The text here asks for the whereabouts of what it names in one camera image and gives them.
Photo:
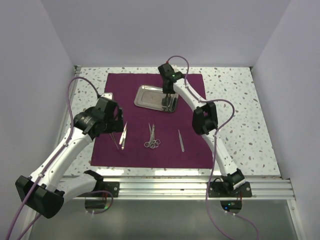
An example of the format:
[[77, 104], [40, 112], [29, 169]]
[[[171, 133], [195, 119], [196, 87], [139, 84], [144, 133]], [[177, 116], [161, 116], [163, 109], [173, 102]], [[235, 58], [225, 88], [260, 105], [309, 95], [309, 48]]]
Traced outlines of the thin steel tweezers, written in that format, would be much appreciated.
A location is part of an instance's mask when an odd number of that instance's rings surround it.
[[116, 141], [116, 138], [115, 138], [114, 134], [113, 134], [113, 133], [110, 133], [109, 135], [110, 135], [110, 137], [111, 137], [112, 141], [114, 142], [114, 144], [115, 144], [116, 148], [119, 150], [119, 144], [117, 143], [117, 141]]

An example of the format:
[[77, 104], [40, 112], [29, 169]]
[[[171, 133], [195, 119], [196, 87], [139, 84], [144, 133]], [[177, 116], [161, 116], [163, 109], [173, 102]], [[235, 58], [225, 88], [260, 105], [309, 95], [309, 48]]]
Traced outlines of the purple cloth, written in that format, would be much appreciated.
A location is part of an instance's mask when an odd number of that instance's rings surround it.
[[[134, 104], [141, 85], [162, 86], [159, 74], [110, 73], [104, 91], [113, 93], [114, 100], [123, 111], [127, 122], [124, 150], [116, 148], [109, 134], [102, 134], [94, 141], [91, 165], [95, 167], [125, 168], [178, 168], [210, 169], [212, 152], [200, 135], [192, 128], [193, 111], [178, 98], [177, 109], [166, 113], [138, 107]], [[149, 140], [149, 125], [155, 125], [157, 148], [144, 147]], [[182, 135], [184, 152], [181, 150], [178, 130]]]

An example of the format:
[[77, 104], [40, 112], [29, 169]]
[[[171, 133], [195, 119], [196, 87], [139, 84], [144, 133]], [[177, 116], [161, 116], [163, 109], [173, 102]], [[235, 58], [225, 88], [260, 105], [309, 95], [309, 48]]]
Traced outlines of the steel clamp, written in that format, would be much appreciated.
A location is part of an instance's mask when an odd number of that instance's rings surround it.
[[152, 131], [152, 127], [151, 127], [150, 123], [148, 123], [148, 129], [149, 129], [149, 140], [144, 143], [145, 148], [149, 148], [152, 145], [153, 131]]

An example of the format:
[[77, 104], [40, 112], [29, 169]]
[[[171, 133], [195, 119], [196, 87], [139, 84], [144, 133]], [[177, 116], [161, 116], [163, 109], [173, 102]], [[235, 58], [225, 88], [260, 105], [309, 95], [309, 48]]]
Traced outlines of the steel forceps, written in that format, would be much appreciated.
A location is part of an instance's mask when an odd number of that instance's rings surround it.
[[145, 142], [144, 146], [146, 148], [151, 148], [154, 149], [157, 146], [157, 141], [155, 140], [155, 125], [149, 125], [149, 130], [150, 130], [150, 138], [149, 141]]

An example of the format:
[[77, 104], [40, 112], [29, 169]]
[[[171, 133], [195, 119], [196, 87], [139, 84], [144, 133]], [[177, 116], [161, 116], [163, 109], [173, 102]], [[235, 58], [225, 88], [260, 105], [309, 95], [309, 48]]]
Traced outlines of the steel scissors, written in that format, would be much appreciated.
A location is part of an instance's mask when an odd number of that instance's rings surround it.
[[161, 144], [161, 141], [159, 139], [156, 139], [156, 136], [155, 136], [156, 127], [154, 124], [152, 125], [151, 128], [152, 128], [152, 144], [151, 144], [150, 148], [154, 149], [154, 148], [159, 147], [159, 145]]

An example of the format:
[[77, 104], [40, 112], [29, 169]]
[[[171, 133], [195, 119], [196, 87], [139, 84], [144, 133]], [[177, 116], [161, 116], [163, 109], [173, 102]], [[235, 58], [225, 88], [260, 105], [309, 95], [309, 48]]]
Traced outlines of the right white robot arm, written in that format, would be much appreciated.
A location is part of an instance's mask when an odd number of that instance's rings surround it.
[[193, 111], [192, 128], [200, 135], [212, 151], [213, 164], [217, 164], [222, 179], [222, 189], [227, 196], [235, 196], [245, 183], [245, 177], [231, 159], [224, 143], [219, 139], [219, 130], [225, 125], [218, 124], [215, 102], [222, 99], [205, 100], [190, 85], [181, 72], [161, 76], [164, 94], [177, 93]]

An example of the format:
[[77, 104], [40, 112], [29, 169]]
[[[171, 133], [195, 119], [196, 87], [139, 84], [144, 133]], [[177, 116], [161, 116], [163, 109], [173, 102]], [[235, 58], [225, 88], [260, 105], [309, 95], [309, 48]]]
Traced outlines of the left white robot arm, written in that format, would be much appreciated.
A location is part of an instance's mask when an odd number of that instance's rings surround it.
[[46, 161], [30, 176], [20, 176], [15, 186], [21, 201], [47, 219], [55, 216], [63, 204], [84, 194], [99, 196], [106, 193], [104, 178], [92, 170], [61, 182], [78, 154], [102, 134], [120, 133], [124, 129], [123, 111], [112, 93], [104, 93], [95, 106], [77, 114]]

